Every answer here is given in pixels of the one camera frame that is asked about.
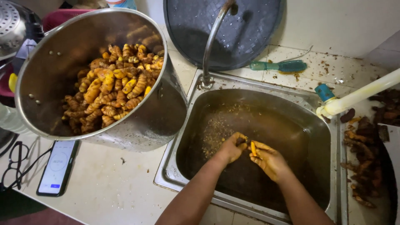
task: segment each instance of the person's right hand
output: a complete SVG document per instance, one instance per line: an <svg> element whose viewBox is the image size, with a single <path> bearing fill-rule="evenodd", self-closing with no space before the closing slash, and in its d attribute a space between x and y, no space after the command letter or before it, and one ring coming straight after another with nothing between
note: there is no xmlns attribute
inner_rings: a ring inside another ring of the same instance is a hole
<svg viewBox="0 0 400 225"><path fill-rule="evenodd" d="M253 141L256 146L257 155L250 153L251 161L255 162L261 169L278 183L287 174L292 173L283 156L275 149L258 141Z"/></svg>

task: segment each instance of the muddy water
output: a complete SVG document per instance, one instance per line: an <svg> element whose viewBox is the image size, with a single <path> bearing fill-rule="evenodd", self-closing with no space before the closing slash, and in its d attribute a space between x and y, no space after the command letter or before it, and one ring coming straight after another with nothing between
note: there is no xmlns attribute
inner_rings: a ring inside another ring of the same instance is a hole
<svg viewBox="0 0 400 225"><path fill-rule="evenodd" d="M251 140L266 143L278 150L318 201L322 191L307 161L308 133L289 118L259 106L220 104L204 107L196 123L197 128L192 131L187 146L186 168L180 169L186 178L191 179L218 150L222 141L239 131ZM278 186L249 159L249 153L245 151L237 161L227 166L218 180L216 190L287 213Z"/></svg>

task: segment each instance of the smartphone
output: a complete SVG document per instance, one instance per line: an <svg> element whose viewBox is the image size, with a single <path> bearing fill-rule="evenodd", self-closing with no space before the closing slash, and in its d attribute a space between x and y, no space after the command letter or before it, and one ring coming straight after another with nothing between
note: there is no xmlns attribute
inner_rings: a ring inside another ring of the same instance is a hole
<svg viewBox="0 0 400 225"><path fill-rule="evenodd" d="M40 179L37 195L58 197L64 194L79 141L56 141Z"/></svg>

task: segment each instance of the pot rim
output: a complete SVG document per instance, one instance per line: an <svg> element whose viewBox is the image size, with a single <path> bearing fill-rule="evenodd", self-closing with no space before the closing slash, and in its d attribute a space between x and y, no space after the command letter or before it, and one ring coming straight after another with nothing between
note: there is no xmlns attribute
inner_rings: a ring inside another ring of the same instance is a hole
<svg viewBox="0 0 400 225"><path fill-rule="evenodd" d="M18 81L16 84L16 91L15 91L15 105L16 105L16 109L17 112L21 115L22 117L22 122L28 127L29 130L31 130L33 133L41 136L41 137L45 137L47 139L51 139L51 140L56 140L56 141L73 141L73 140L79 140L79 139L84 139L84 138L88 138L94 135L98 135L100 133L103 133L104 131L113 128L114 126L120 124L123 120L125 120L128 116L130 116L131 114L133 114L142 104L145 103L145 101L150 97L150 95L152 95L152 93L155 91L155 88L152 88L151 91L149 92L149 94L143 99L143 101L141 103L139 103L139 105L137 107L135 107L132 111L130 111L126 116L124 116L122 119L116 121L115 123L113 123L112 125L102 128L100 130L88 133L88 134L84 134L84 135L78 135L78 136L70 136L70 137L64 137L64 136L56 136L56 135L50 135L48 133L45 133L39 129L37 129L29 120L28 118L25 116L23 110L22 110L22 103L21 103L21 95L20 95L20 88L21 88L21 80L24 76L24 72L26 70L26 67L30 61L30 58L33 58L34 55L36 54L36 52L42 48L42 46L44 45L44 43L46 43L50 38L52 38L52 36L56 33L58 33L60 30L62 30L63 28L67 27L70 24L73 24L81 19L84 19L86 17L91 17L93 15L97 15L97 14L107 14L110 12L126 12L126 13L131 13L131 14L136 14L139 15L143 18L145 18L146 20L148 20L156 29L157 31L160 33L160 36L162 38L162 43L164 46L164 62L167 62L168 60L168 48L167 48L167 41L165 39L164 33L161 30L161 28L158 26L158 24L149 16L145 15L142 12L139 12L137 10L133 10L133 9L128 9L128 8L105 8L105 9L99 9L99 10L94 10L91 12L87 12L84 14L81 14L79 16L76 16L68 21L66 21L65 23L59 25L58 27L52 29L48 35L46 35L35 47L34 51L32 51L29 55L29 57L25 60L25 62L23 63L20 73L18 75ZM166 67L166 63L163 64L160 75L158 77L158 79L156 80L156 83L154 84L154 87L157 87L157 85L160 83L161 77L164 74L164 70Z"/></svg>

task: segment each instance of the dirty countertop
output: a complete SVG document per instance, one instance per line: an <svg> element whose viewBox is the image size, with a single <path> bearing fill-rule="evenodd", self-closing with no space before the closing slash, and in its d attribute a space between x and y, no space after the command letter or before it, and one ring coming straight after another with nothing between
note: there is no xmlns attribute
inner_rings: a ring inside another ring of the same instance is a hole
<svg viewBox="0 0 400 225"><path fill-rule="evenodd" d="M173 46L165 25L161 25L168 42L169 55L187 93L197 70L186 61ZM305 50L269 45L256 59L278 62L304 53ZM354 58L310 52L301 58L308 69L296 76L274 71L252 71L240 68L225 73L252 80L314 91L320 83L326 83L333 93L343 97L358 88L387 74L387 71ZM364 100L354 108L356 116L372 117L371 102ZM52 141L44 138L20 136L18 140L32 146L29 162L46 151ZM36 195L41 175L50 154L47 154L23 179L19 192L48 207L86 224L154 224L176 192L153 184L156 170L166 146L146 153L129 152L102 145L83 142L78 150L66 192L61 197ZM355 157L348 152L348 159ZM28 160L21 168L27 168ZM5 171L8 158L0 158L0 171ZM377 209L367 209L348 196L348 224L387 224L388 199L374 202ZM235 225L264 223L238 213L210 205L201 224Z"/></svg>

